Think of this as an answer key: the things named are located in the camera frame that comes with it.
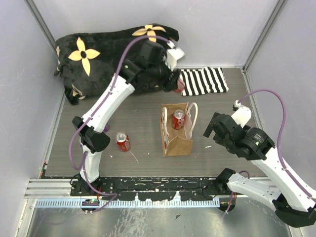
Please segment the brown canvas bag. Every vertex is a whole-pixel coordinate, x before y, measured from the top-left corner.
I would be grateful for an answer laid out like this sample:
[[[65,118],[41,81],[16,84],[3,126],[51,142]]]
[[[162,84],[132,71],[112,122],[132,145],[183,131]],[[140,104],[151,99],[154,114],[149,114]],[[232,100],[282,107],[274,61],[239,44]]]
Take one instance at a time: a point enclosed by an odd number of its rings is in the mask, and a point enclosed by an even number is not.
[[[184,112],[183,125],[175,129],[175,112]],[[193,130],[198,118],[198,105],[192,103],[163,104],[161,106],[160,132],[162,152],[165,157],[189,155],[193,147]]]

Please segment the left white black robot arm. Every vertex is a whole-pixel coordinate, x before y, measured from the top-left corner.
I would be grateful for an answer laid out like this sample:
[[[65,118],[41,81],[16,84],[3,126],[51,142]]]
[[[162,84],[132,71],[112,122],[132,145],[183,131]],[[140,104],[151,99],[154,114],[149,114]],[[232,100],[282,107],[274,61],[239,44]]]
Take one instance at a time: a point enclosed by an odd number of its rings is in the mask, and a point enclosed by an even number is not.
[[[102,152],[110,143],[104,128],[120,104],[136,89],[158,86],[164,91],[178,88],[180,71],[176,68],[178,60],[184,57],[184,51],[171,42],[168,48],[147,40],[133,57],[119,64],[119,72],[112,77],[106,90],[92,108],[82,117],[74,117],[73,125],[80,136],[84,161],[80,167],[83,179],[81,190],[88,196],[99,190],[96,181]]]

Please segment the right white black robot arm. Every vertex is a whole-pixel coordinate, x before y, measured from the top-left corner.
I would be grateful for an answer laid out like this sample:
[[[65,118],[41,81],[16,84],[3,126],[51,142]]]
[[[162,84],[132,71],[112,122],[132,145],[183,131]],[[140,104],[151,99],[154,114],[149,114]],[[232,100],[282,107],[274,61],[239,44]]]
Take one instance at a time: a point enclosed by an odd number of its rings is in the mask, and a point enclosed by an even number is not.
[[[246,195],[269,207],[291,227],[314,225],[315,190],[279,159],[278,149],[263,130],[247,125],[250,118],[251,111],[245,107],[232,115],[215,112],[203,135],[209,137],[214,132],[213,140],[217,144],[257,166],[275,186],[269,187],[225,168],[215,179],[217,190],[224,195],[230,192]]]

